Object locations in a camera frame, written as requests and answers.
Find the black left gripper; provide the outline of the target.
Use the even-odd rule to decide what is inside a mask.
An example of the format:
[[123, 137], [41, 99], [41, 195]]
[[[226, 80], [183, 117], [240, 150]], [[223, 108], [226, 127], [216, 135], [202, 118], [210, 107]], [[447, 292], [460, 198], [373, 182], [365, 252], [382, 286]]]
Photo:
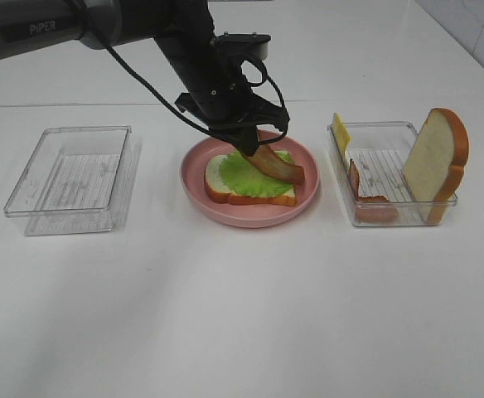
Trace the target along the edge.
[[173, 49], [173, 69], [186, 87], [176, 100], [177, 108], [197, 117], [211, 132], [225, 133], [239, 152], [254, 156], [259, 147], [259, 125], [287, 130], [285, 107], [253, 92], [271, 81], [264, 61], [226, 56], [214, 46], [181, 45]]

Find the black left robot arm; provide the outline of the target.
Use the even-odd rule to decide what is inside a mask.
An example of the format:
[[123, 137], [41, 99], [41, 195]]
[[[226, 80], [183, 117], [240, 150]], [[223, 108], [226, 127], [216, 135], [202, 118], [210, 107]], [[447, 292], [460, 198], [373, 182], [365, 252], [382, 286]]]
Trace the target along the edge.
[[152, 39], [185, 86], [168, 110], [185, 124], [253, 155], [258, 128], [288, 131], [284, 102], [255, 93], [242, 71], [250, 63], [262, 83], [270, 36], [215, 34], [205, 1], [0, 1], [0, 60], [67, 41], [114, 53], [117, 46]]

